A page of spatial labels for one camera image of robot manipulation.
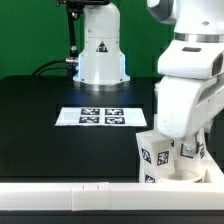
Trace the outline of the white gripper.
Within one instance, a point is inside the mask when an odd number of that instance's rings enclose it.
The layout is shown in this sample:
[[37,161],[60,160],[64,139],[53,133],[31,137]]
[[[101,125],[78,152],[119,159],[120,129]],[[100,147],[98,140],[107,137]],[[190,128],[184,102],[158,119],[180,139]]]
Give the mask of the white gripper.
[[[171,43],[158,61],[157,127],[185,140],[224,108],[224,44]],[[182,143],[182,155],[198,153],[197,136]]]

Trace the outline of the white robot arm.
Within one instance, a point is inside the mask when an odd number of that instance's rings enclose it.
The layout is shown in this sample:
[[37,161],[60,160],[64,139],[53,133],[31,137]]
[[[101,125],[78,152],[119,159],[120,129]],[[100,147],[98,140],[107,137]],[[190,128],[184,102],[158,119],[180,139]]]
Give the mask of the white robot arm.
[[122,28],[136,76],[160,74],[157,128],[190,152],[196,135],[224,109],[224,0],[129,0]]

